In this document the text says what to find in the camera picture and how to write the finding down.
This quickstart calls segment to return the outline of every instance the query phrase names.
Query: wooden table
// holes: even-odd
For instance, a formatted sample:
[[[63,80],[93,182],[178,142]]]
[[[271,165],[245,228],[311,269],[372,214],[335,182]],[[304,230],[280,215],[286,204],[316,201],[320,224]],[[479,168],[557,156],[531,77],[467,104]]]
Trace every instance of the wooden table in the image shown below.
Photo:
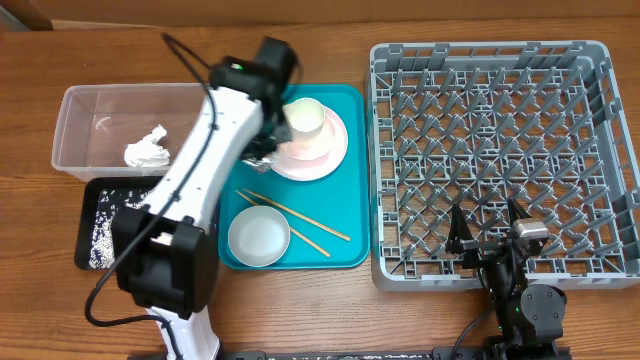
[[[363,91],[369,49],[381,42],[593,39],[613,58],[627,121],[640,149],[637,18],[447,21],[342,26],[172,29],[211,62],[251,58],[262,36],[289,41],[304,82]],[[72,85],[192,82],[159,30],[0,34],[0,358],[122,359],[163,349],[155,324],[89,325],[86,296],[100,276],[73,264],[84,184],[50,165],[56,117]],[[575,359],[637,359],[640,287],[569,292],[565,337]],[[234,272],[223,268],[210,302],[227,349],[268,352],[419,350],[451,345],[487,305],[480,292],[388,293],[370,261],[346,271]],[[107,284],[94,313],[141,313]],[[495,334],[489,321],[469,337]]]

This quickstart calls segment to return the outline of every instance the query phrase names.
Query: black tray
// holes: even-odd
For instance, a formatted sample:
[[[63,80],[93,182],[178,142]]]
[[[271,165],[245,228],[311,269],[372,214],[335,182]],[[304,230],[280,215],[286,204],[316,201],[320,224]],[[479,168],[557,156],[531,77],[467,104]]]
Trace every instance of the black tray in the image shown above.
[[[96,224],[96,212],[98,211],[98,200],[103,190],[151,190],[162,179],[160,176],[144,177],[109,177],[95,178],[87,183],[84,188],[84,199],[82,202],[82,213],[80,215],[80,226],[78,227],[78,239],[76,241],[76,252],[74,262],[76,266],[83,270],[100,270],[89,265],[92,250],[92,233]]]

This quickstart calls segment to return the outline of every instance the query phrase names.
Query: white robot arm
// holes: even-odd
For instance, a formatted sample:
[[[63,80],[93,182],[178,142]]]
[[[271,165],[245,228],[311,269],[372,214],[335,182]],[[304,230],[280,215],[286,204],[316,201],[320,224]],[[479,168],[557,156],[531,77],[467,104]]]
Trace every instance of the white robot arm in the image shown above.
[[[216,358],[220,342],[207,310],[218,272],[211,222],[236,161],[262,159],[290,139],[282,95],[296,63],[286,43],[266,38],[253,61],[225,57],[211,67],[209,86],[203,84],[210,97],[171,169],[140,209],[124,207],[114,217],[117,259],[87,300],[92,324],[156,320],[167,359]],[[105,322],[91,315],[93,299],[114,271],[120,289],[150,316]]]

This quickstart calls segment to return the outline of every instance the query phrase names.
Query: white bowl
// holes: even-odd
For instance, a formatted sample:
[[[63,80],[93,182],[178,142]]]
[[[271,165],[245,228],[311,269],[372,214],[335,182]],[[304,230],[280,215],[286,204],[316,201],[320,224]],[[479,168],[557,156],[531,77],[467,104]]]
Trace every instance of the white bowl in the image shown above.
[[[252,206],[233,219],[229,249],[241,263],[263,267],[278,261],[289,247],[287,219],[269,206]]]

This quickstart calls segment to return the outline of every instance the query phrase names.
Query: clear plastic bin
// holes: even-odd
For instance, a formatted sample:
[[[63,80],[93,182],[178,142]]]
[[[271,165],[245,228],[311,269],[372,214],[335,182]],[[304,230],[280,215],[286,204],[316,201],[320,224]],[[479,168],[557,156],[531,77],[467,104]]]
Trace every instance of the clear plastic bin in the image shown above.
[[[126,146],[162,125],[167,136],[159,144],[169,150],[173,161],[198,118],[203,100],[199,84],[70,87],[58,115],[51,165],[84,181],[163,175],[169,166],[127,167]]]

